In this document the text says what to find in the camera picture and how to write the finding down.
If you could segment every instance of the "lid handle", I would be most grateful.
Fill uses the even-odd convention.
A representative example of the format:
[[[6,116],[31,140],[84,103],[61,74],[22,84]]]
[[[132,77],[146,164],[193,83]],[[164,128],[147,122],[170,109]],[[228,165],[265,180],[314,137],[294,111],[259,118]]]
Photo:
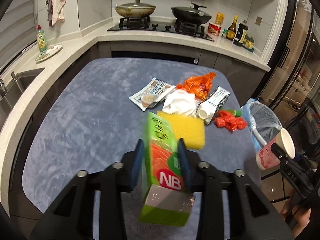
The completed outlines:
[[[135,4],[139,4],[141,0],[136,0]]]
[[[201,7],[201,8],[207,8],[206,6],[197,5],[197,4],[195,4],[195,3],[191,3],[191,4],[193,4],[193,8],[194,8],[195,10],[198,10],[200,7]]]

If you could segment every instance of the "table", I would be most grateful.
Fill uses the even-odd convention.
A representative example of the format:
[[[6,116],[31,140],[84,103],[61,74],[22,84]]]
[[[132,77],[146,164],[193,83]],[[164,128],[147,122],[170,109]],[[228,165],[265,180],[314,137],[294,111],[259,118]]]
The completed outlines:
[[[153,77],[177,84],[190,76],[210,71],[217,74],[212,90],[221,86],[231,92],[225,108],[239,109],[226,77],[206,67],[141,58],[102,58],[87,64],[54,103],[32,143],[22,177],[28,199],[44,212],[77,171],[102,171],[119,161],[123,153],[132,151],[141,138],[146,112],[128,97]],[[150,111],[156,113],[162,106],[163,103],[159,103]],[[231,133],[212,123],[205,131],[206,144],[198,151],[203,161],[222,171],[244,169],[255,183],[260,182],[248,128]],[[227,211],[225,238],[228,239],[225,192],[223,196]],[[137,190],[132,194],[123,193],[122,198],[128,239],[196,239],[200,193],[196,194],[192,214],[182,228],[139,222],[140,193]],[[94,217],[94,237],[97,239],[97,214]]]

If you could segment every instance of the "white plate with food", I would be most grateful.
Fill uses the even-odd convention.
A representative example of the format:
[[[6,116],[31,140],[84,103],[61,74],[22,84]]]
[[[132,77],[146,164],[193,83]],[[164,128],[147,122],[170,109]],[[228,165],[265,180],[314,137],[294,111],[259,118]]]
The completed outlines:
[[[41,62],[49,57],[53,56],[54,54],[58,53],[62,49],[62,44],[54,45],[49,47],[44,52],[41,52],[35,59],[36,62]]]

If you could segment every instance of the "white crumpled tissue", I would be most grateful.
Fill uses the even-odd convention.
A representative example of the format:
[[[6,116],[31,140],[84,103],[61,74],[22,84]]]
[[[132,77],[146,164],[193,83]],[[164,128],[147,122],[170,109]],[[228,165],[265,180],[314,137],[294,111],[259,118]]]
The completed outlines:
[[[195,94],[178,89],[167,96],[162,111],[167,114],[184,114],[196,116],[197,107],[201,103]]]

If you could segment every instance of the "yellow sponge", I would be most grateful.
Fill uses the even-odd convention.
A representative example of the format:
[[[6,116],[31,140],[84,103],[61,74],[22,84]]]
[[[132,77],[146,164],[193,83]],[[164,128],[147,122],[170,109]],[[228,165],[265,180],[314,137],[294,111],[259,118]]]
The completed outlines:
[[[205,144],[204,121],[200,118],[182,114],[167,114],[158,111],[157,115],[168,120],[177,140],[183,138],[187,148],[200,150]]]

